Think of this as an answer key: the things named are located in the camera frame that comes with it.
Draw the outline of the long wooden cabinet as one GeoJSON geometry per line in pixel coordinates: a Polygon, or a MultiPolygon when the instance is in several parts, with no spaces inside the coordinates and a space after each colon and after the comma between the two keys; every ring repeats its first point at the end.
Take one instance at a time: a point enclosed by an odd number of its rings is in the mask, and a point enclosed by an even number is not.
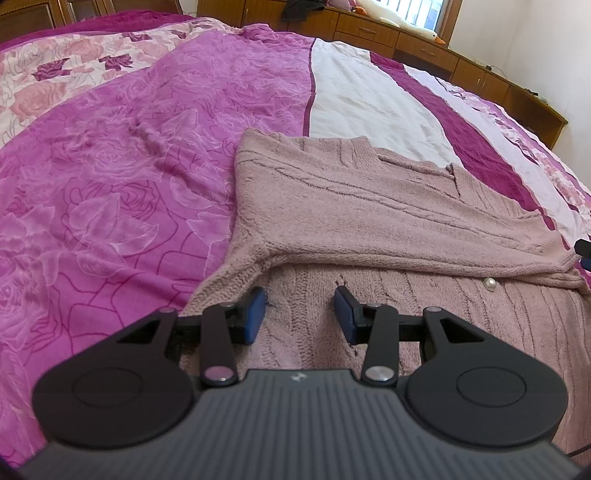
{"type": "Polygon", "coordinates": [[[480,66],[448,46],[371,19],[363,13],[348,12],[329,5],[308,10],[304,20],[286,13],[287,1],[236,0],[198,1],[197,14],[213,17],[233,27],[263,23],[276,31],[290,31],[342,41],[424,70],[481,98],[502,106],[519,124],[554,148],[568,120],[533,92],[480,66]]]}

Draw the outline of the dark wooden headboard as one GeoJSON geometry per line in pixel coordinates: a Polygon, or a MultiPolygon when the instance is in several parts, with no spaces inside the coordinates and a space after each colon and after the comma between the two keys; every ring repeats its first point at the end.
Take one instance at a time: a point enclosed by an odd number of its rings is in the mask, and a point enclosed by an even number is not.
{"type": "Polygon", "coordinates": [[[149,10],[181,14],[178,1],[21,1],[1,2],[1,42],[38,32],[53,30],[108,14],[149,10]]]}

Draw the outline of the purple floral bedspread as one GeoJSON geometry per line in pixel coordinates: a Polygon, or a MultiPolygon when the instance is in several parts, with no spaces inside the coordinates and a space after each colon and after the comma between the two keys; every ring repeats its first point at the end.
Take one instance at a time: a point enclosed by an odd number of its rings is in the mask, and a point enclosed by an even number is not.
{"type": "Polygon", "coordinates": [[[46,444],[32,393],[50,368],[159,308],[184,313],[235,227],[246,130],[366,138],[455,165],[566,247],[590,192],[500,106],[340,42],[163,21],[104,20],[1,53],[1,456],[46,444]]]}

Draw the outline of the pink plush toy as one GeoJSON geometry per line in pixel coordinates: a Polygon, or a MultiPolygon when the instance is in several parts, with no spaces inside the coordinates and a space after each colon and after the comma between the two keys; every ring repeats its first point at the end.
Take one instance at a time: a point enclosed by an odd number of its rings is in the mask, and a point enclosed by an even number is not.
{"type": "Polygon", "coordinates": [[[353,8],[356,7],[356,1],[355,0],[328,0],[327,5],[329,7],[335,8],[335,9],[350,12],[353,10],[353,8]]]}

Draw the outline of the white goose plush toy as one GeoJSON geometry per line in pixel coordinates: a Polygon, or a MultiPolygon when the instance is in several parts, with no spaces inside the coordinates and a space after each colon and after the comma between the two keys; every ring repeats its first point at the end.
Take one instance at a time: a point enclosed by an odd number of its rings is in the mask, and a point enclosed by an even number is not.
{"type": "Polygon", "coordinates": [[[435,31],[443,1],[356,1],[353,11],[413,33],[440,45],[446,42],[435,31]]]}

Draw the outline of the barred window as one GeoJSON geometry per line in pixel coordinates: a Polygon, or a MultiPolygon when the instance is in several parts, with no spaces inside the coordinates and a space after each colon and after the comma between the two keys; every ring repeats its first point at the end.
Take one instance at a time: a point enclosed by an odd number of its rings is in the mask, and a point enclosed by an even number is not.
{"type": "Polygon", "coordinates": [[[439,45],[447,45],[454,32],[462,0],[372,1],[370,17],[439,45]]]}

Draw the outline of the pink knitted cardigan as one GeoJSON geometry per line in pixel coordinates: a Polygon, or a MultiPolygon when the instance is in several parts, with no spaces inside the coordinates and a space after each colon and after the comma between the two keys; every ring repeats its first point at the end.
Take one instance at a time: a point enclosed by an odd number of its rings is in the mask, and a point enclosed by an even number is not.
{"type": "Polygon", "coordinates": [[[406,315],[439,306],[553,368],[568,389],[556,434],[590,440],[590,290],[579,259],[540,213],[465,169],[366,138],[246,130],[235,155],[235,227],[221,266],[184,307],[196,315],[257,285],[270,301],[238,368],[351,368],[332,310],[346,286],[406,315]]]}

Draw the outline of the black garment on cabinet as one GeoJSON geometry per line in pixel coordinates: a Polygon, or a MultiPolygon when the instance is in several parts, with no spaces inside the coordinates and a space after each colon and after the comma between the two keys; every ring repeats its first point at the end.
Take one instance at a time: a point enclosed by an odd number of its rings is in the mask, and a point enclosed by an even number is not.
{"type": "Polygon", "coordinates": [[[287,0],[281,12],[280,20],[283,22],[303,22],[308,13],[325,9],[325,0],[287,0]]]}

